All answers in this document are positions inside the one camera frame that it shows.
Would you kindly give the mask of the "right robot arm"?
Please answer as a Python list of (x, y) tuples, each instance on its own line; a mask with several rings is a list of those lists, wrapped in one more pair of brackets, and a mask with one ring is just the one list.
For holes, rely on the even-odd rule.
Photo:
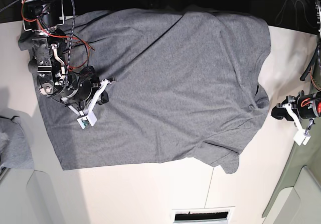
[(63, 0), (21, 0), (25, 31), (32, 32), (33, 59), (41, 95), (75, 112), (108, 102), (109, 80), (89, 65), (93, 48), (73, 31), (65, 33)]

